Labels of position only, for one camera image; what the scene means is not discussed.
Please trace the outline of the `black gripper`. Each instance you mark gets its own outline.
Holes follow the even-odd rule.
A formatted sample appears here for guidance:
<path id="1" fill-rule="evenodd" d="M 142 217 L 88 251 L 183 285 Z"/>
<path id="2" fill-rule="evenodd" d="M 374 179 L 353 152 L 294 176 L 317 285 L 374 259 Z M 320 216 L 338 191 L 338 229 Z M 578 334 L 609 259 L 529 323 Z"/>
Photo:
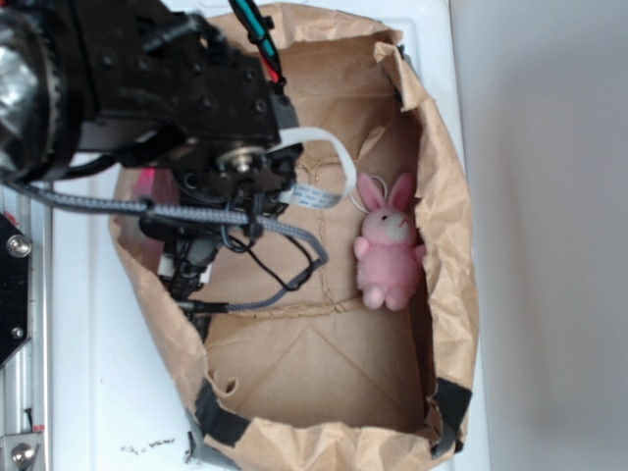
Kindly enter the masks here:
<path id="1" fill-rule="evenodd" d="M 160 279 L 175 301 L 187 301 L 203 287 L 202 277 L 223 247 L 252 253 L 264 232 L 258 219 L 276 219 L 288 208 L 280 197 L 296 184 L 298 158 L 299 146 L 293 144 L 264 155 L 239 155 L 216 169 L 173 171 L 183 206 L 237 211 L 249 218 L 245 224 L 199 223 L 175 216 L 140 219 L 141 231 L 164 243 L 162 260 L 172 265 L 160 271 Z"/>

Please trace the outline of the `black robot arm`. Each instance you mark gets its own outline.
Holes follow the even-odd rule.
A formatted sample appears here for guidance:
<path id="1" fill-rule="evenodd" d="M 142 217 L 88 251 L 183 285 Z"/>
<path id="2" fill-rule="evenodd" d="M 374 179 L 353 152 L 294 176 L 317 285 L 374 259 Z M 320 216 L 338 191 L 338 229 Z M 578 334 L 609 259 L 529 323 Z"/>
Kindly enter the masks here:
<path id="1" fill-rule="evenodd" d="M 52 195 L 50 205 L 136 215 L 172 262 L 162 279 L 185 301 L 222 248 L 249 252 L 262 217 L 285 211 L 303 147 L 285 93 L 273 21 L 232 9 L 250 56 L 198 13 L 160 1 L 5 1 L 1 5 L 1 182 L 91 177 L 115 165 L 164 171 L 179 192 L 168 214 L 136 203 Z"/>

